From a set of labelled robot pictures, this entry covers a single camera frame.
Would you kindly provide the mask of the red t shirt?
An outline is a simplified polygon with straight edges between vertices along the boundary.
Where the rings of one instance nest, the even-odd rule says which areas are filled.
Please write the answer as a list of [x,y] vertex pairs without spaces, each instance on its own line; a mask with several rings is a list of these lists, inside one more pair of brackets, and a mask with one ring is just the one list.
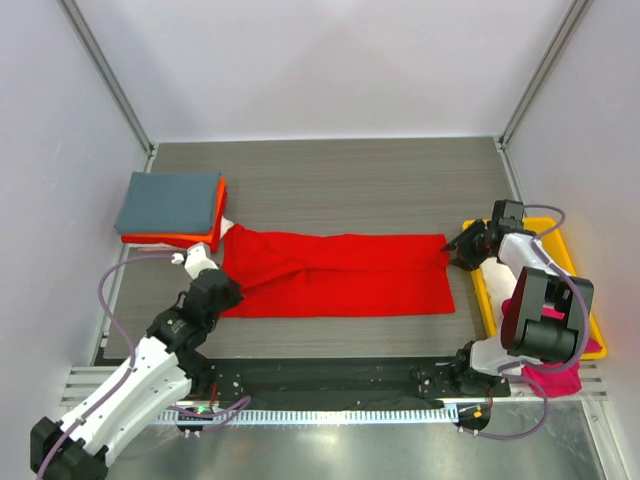
[[241,225],[224,237],[223,268],[240,318],[451,314],[441,234],[312,236]]

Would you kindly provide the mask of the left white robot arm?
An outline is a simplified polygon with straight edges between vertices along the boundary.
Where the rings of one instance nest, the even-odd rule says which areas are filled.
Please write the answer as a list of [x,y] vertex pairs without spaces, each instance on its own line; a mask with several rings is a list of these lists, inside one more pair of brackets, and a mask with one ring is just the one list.
[[37,478],[105,478],[157,415],[208,392],[213,363],[197,349],[220,315],[241,300],[239,285],[224,271],[201,271],[98,389],[62,419],[44,417],[32,428],[30,466]]

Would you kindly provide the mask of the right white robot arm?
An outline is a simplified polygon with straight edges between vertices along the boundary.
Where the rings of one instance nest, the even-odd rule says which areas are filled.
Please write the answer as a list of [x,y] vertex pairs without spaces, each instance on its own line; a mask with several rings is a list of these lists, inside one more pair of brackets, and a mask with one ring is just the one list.
[[487,394],[521,367],[569,370],[588,345],[594,286],[551,258],[542,244],[551,231],[527,230],[525,209],[518,201],[497,200],[488,221],[475,220],[442,248],[449,264],[464,271],[494,258],[516,277],[499,333],[456,353],[451,381],[462,396]]

